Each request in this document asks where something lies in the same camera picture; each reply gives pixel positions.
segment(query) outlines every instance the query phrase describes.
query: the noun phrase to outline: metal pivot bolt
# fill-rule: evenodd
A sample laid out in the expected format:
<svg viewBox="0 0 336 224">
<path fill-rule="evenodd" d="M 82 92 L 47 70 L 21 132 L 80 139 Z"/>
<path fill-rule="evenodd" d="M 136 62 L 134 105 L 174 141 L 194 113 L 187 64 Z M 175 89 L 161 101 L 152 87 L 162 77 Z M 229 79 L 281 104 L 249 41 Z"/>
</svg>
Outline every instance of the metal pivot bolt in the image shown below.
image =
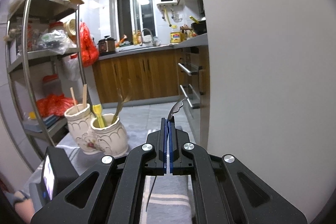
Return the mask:
<svg viewBox="0 0 336 224">
<path fill-rule="evenodd" d="M 235 161 L 235 157 L 232 156 L 232 155 L 226 155 L 226 156 L 224 157 L 224 160 L 225 160 L 226 162 L 228 162 L 228 163 L 233 163 L 233 162 Z"/>
<path fill-rule="evenodd" d="M 143 146 L 142 146 L 142 150 L 143 151 L 149 151 L 153 148 L 153 146 L 150 144 L 150 143 L 145 143 Z"/>
<path fill-rule="evenodd" d="M 185 143 L 183 148 L 186 150 L 193 150 L 195 146 L 192 143 Z"/>
<path fill-rule="evenodd" d="M 104 164 L 110 164 L 113 158 L 111 156 L 104 156 L 101 158 L 101 162 Z"/>
</svg>

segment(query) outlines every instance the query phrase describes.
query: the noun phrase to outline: lit screen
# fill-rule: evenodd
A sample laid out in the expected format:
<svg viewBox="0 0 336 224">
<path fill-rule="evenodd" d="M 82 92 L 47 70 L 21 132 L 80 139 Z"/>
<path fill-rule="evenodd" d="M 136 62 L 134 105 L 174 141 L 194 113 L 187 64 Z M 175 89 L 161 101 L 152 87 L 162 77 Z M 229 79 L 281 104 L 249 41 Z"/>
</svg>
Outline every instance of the lit screen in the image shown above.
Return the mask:
<svg viewBox="0 0 336 224">
<path fill-rule="evenodd" d="M 50 200 L 52 200 L 53 199 L 53 189 L 54 189 L 55 176 L 54 176 L 54 173 L 53 173 L 53 169 L 51 168 L 50 159 L 49 159 L 48 155 L 45 158 L 43 180 L 44 180 L 44 184 L 47 188 L 49 198 L 50 198 Z"/>
</svg>

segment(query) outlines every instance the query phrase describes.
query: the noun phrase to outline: metal shelf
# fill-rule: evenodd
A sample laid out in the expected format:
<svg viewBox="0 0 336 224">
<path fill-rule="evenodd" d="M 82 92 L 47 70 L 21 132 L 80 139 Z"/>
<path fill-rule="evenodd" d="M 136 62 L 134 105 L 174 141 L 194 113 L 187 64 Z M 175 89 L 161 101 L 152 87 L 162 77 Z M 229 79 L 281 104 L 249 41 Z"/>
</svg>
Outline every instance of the metal shelf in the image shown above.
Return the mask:
<svg viewBox="0 0 336 224">
<path fill-rule="evenodd" d="M 62 127 L 64 127 L 67 124 L 67 119 L 62 117 L 60 118 L 56 123 L 54 123 L 50 128 L 48 128 L 48 135 L 52 138 L 55 136 L 55 134 L 61 130 Z M 25 129 L 25 132 L 27 135 L 46 140 L 45 136 L 43 135 L 43 132 L 34 132 Z"/>
<path fill-rule="evenodd" d="M 41 50 L 28 53 L 28 64 L 29 66 L 35 66 L 50 61 L 50 57 L 57 56 L 58 58 L 63 58 L 67 55 L 79 52 L 78 47 L 69 48 L 66 50 L 65 54 L 60 55 L 52 50 Z M 23 57 L 22 55 L 18 57 L 12 64 L 7 68 L 7 73 L 22 69 Z"/>
<path fill-rule="evenodd" d="M 22 0 L 16 10 L 8 15 L 8 20 L 13 17 L 22 17 L 26 0 Z M 77 5 L 64 0 L 31 0 L 29 16 L 37 17 L 44 21 L 59 21 L 77 10 Z"/>
</svg>

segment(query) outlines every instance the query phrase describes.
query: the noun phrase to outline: gray countertop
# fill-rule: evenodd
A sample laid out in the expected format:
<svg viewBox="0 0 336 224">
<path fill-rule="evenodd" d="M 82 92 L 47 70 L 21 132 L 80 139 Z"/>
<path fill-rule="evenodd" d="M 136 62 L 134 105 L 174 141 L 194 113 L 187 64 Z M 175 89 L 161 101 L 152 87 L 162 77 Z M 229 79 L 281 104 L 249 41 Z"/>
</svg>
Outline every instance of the gray countertop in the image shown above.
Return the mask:
<svg viewBox="0 0 336 224">
<path fill-rule="evenodd" d="M 136 48 L 134 50 L 127 50 L 123 52 L 117 52 L 115 54 L 100 56 L 98 60 L 104 60 L 104 59 L 114 58 L 118 56 L 125 56 L 125 55 L 138 54 L 138 53 L 144 53 L 144 52 L 157 52 L 157 51 L 163 51 L 163 50 L 171 50 L 174 48 L 186 48 L 186 47 L 197 47 L 197 46 L 207 46 L 207 45 L 208 45 L 208 34 L 205 33 L 197 37 L 193 37 L 191 39 L 183 41 L 181 43 L 162 45 L 158 47 Z"/>
</svg>

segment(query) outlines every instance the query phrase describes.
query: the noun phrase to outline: white pot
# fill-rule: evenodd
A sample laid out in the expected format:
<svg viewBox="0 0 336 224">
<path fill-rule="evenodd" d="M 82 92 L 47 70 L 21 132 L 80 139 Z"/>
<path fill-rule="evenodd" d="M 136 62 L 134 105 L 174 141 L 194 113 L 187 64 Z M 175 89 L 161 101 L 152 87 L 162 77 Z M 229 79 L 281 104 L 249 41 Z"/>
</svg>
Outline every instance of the white pot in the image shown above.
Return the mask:
<svg viewBox="0 0 336 224">
<path fill-rule="evenodd" d="M 111 124 L 113 116 L 114 114 L 111 113 L 103 115 L 106 123 L 109 124 L 109 126 L 104 128 L 99 128 L 97 118 L 92 119 L 91 128 L 93 130 L 93 136 L 97 139 L 103 152 L 106 155 L 119 157 L 128 150 L 128 137 L 119 117 L 115 123 Z"/>
<path fill-rule="evenodd" d="M 83 104 L 77 106 L 78 109 L 83 109 Z M 76 107 L 73 106 L 64 113 L 64 116 L 68 120 L 70 135 L 85 154 L 103 152 L 90 127 L 90 122 L 95 117 L 90 110 L 90 104 L 80 112 L 77 112 Z"/>
</svg>

